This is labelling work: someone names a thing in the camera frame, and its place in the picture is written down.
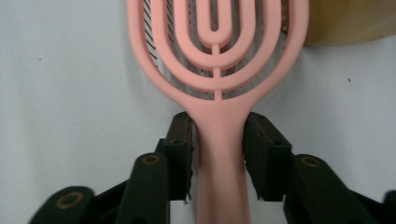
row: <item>white surface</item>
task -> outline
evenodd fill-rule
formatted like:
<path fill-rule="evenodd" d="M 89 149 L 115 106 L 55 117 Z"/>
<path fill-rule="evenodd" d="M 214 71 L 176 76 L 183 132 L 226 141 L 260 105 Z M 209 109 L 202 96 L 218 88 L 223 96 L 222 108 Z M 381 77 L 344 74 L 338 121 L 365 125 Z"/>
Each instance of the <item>white surface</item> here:
<path fill-rule="evenodd" d="M 396 37 L 305 48 L 255 111 L 295 153 L 382 200 L 396 189 L 395 58 Z M 139 70 L 123 0 L 0 0 L 1 223 L 26 223 L 64 187 L 100 193 L 125 180 L 181 110 Z M 251 186 L 250 197 L 253 223 L 286 223 L 280 203 L 254 201 Z M 192 208 L 173 203 L 173 223 L 194 223 Z"/>

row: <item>screw hole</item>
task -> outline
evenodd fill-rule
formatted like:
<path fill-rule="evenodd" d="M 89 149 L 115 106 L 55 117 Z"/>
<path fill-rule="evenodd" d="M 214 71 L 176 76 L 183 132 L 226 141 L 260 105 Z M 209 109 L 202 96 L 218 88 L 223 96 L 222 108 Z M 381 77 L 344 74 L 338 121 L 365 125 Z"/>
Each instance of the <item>screw hole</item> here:
<path fill-rule="evenodd" d="M 320 166 L 320 161 L 318 161 L 312 157 L 304 157 L 301 159 L 301 162 L 308 166 L 314 166 L 314 167 Z"/>
<path fill-rule="evenodd" d="M 147 165 L 152 165 L 160 161 L 160 158 L 158 156 L 147 156 L 143 158 L 143 163 Z"/>
<path fill-rule="evenodd" d="M 65 194 L 56 202 L 59 209 L 67 209 L 76 206 L 84 198 L 84 194 L 78 191 L 73 191 Z"/>

